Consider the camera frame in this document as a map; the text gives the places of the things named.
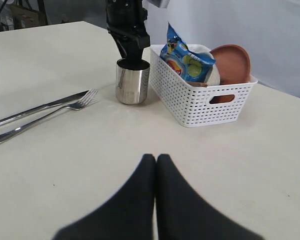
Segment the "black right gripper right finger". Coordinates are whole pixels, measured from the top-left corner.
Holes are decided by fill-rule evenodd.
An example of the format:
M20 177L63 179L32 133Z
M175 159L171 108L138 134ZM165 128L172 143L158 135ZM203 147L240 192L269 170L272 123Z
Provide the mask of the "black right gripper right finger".
M168 154L156 162L156 220L160 240L262 239L205 201Z

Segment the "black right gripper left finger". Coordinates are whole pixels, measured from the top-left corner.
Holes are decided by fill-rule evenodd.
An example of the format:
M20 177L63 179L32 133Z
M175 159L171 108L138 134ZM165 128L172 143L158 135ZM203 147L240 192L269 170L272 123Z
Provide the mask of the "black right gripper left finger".
M144 154L125 184L98 209L63 227L55 240L151 240L156 160Z

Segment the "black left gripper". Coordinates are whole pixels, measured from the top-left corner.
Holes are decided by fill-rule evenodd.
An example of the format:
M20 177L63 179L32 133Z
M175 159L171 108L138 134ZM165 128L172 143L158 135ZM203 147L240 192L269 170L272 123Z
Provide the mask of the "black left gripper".
M107 0L106 24L108 32L118 40L121 66L142 66L143 50L150 46L145 20L148 11L141 0Z

